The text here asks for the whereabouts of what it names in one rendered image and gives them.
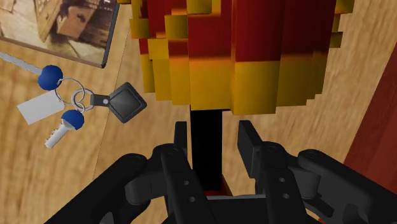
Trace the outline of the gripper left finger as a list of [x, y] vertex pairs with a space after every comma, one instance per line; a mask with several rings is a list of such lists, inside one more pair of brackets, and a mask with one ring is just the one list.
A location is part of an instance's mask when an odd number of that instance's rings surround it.
[[156, 146], [150, 158], [121, 156], [45, 224], [131, 224], [159, 197], [173, 224], [216, 224], [187, 161], [186, 122], [176, 122], [173, 143]]

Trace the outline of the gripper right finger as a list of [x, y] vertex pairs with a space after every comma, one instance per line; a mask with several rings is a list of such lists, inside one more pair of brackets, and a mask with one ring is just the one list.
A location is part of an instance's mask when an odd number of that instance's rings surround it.
[[290, 155], [241, 120], [237, 146], [270, 224], [397, 224], [397, 194], [319, 150]]

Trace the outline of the key bunch with blue caps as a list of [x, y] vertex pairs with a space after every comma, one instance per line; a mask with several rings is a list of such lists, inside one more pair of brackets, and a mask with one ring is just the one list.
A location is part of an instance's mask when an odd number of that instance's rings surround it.
[[[146, 101], [136, 89], [125, 82], [109, 95], [95, 94], [78, 80], [66, 78], [60, 67], [47, 65], [40, 69], [7, 53], [0, 52], [0, 59], [38, 75], [37, 83], [46, 92], [17, 106], [27, 124], [33, 124], [58, 112], [63, 112], [61, 123], [45, 141], [47, 148], [53, 148], [70, 130], [78, 130], [85, 123], [84, 112], [96, 106], [106, 107], [119, 121], [127, 123], [146, 108]], [[66, 101], [57, 92], [64, 81], [73, 81], [80, 87]]]

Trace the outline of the dark red wooden board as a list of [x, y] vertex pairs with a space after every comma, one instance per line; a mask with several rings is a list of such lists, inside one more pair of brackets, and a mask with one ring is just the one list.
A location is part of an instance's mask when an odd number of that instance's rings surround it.
[[397, 194], [397, 44], [344, 164]]

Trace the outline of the red yellow blocky object, black stem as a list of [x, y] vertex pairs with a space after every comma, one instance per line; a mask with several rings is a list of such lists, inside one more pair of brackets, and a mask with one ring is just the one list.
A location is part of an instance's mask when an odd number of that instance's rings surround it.
[[273, 114], [323, 91], [355, 0], [117, 0], [132, 8], [144, 91], [189, 106], [193, 168], [226, 195], [222, 114]]

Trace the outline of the brown picture book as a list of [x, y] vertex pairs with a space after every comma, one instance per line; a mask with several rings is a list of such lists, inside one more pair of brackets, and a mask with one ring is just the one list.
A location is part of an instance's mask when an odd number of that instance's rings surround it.
[[119, 7], [116, 0], [0, 0], [0, 39], [103, 68]]

